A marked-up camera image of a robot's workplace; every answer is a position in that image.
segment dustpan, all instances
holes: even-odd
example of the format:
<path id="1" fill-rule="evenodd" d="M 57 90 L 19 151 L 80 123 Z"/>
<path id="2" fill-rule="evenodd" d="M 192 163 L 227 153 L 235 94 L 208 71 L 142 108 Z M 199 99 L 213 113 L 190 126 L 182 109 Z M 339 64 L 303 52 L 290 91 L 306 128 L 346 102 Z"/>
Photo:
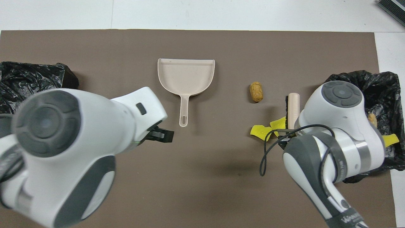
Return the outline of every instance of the dustpan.
<path id="1" fill-rule="evenodd" d="M 158 60 L 158 77 L 162 86 L 180 96 L 181 127 L 188 123 L 188 100 L 202 93 L 214 77 L 215 60 L 168 59 Z"/>

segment cardboard piece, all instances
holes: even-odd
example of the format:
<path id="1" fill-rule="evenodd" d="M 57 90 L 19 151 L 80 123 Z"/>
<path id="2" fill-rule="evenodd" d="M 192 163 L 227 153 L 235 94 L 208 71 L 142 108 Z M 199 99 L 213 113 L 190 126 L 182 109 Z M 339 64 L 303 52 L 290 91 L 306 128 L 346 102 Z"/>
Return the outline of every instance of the cardboard piece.
<path id="1" fill-rule="evenodd" d="M 215 59 L 207 90 L 190 98 L 189 124 L 178 124 L 179 97 L 157 75 L 158 58 Z M 263 141 L 253 125 L 285 115 L 285 96 L 310 94 L 333 73 L 379 72 L 373 33 L 46 30 L 2 31 L 0 61 L 70 67 L 79 89 L 107 98 L 149 86 L 169 118 L 173 143 L 145 142 L 117 156 L 117 176 L 101 207 L 77 228 L 326 227 L 284 168 L 282 150 L 259 176 Z M 249 85 L 264 99 L 251 100 Z M 370 227 L 395 226 L 389 173 L 338 184 Z M 40 227 L 0 209 L 0 226 Z"/>

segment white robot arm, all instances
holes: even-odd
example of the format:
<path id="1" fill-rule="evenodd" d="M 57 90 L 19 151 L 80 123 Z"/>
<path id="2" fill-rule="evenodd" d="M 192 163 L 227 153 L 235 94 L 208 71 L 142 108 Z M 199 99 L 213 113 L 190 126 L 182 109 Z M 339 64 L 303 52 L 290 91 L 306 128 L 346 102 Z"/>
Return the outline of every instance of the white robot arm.
<path id="1" fill-rule="evenodd" d="M 166 118 L 148 87 L 111 100 L 72 89 L 31 96 L 0 119 L 3 205 L 48 228 L 84 220 L 108 194 L 116 154 L 144 140 L 172 141 L 172 131 L 157 127 Z M 21 158 L 24 168 L 6 180 Z"/>
<path id="2" fill-rule="evenodd" d="M 333 183 L 378 168 L 384 161 L 384 142 L 364 112 L 364 97 L 354 85 L 327 82 L 309 98 L 297 128 L 287 144 L 284 165 L 308 195 L 330 228 L 364 228 L 363 218 L 339 193 Z"/>

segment dustpan handle hole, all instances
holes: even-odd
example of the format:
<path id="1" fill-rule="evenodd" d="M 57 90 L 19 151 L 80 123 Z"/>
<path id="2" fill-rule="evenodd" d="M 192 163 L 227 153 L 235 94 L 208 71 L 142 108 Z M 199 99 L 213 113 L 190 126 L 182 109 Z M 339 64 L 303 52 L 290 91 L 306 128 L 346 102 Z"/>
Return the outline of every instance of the dustpan handle hole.
<path id="1" fill-rule="evenodd" d="M 181 117 L 181 123 L 184 125 L 187 123 L 187 117 L 186 116 L 182 116 Z"/>

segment trash bag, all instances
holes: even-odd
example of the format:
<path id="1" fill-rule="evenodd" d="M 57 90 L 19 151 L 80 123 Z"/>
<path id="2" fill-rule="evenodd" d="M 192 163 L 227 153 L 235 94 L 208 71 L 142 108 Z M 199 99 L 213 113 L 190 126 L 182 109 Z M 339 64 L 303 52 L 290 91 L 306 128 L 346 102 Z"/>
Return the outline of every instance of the trash bag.
<path id="1" fill-rule="evenodd" d="M 0 62 L 0 114 L 14 114 L 29 96 L 52 88 L 77 89 L 79 80 L 62 63 L 40 65 Z"/>
<path id="2" fill-rule="evenodd" d="M 354 71 L 331 75 L 325 82 L 346 81 L 356 85 L 364 95 L 365 113 L 375 114 L 377 129 L 382 135 L 396 134 L 399 143 L 386 148 L 385 159 L 377 169 L 346 178 L 345 183 L 356 183 L 363 178 L 396 169 L 405 169 L 405 136 L 401 107 L 401 88 L 398 75 L 392 72 L 371 74 L 367 71 Z"/>

